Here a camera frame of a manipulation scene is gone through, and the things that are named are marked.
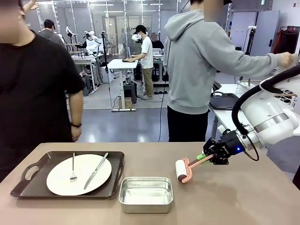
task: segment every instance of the wristwatch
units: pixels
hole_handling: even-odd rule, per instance
[[[75,128],[81,128],[82,125],[83,125],[82,123],[79,123],[78,125],[71,123],[71,126],[73,126]]]

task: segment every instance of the fork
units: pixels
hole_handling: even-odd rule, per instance
[[[75,175],[74,172],[74,158],[75,158],[75,152],[73,152],[73,170],[72,170],[72,176],[70,177],[71,183],[77,181],[77,176]]]

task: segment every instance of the khaki pants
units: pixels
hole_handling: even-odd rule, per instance
[[[152,97],[153,92],[153,82],[152,82],[152,68],[150,69],[142,69],[142,74],[144,76],[145,81],[145,91],[148,97]]]

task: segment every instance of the wire basket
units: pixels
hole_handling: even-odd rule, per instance
[[[248,82],[239,81],[236,89],[236,96],[239,98],[251,88],[259,84],[259,81],[251,81],[250,86]],[[284,109],[294,110],[298,96],[290,90],[282,90],[283,94],[276,94],[274,98],[278,101],[279,105]]]

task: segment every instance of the pink roller handle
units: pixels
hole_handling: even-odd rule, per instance
[[[196,163],[190,165],[189,167],[190,167],[191,169],[193,169],[194,167],[196,167],[196,166],[198,166],[198,165],[200,165],[200,164],[202,164],[202,163],[205,163],[206,161],[210,160],[210,159],[213,158],[213,157],[214,157],[213,155],[209,155],[209,156],[207,156],[207,157],[205,157],[205,158],[199,160],[198,162],[196,162]]]

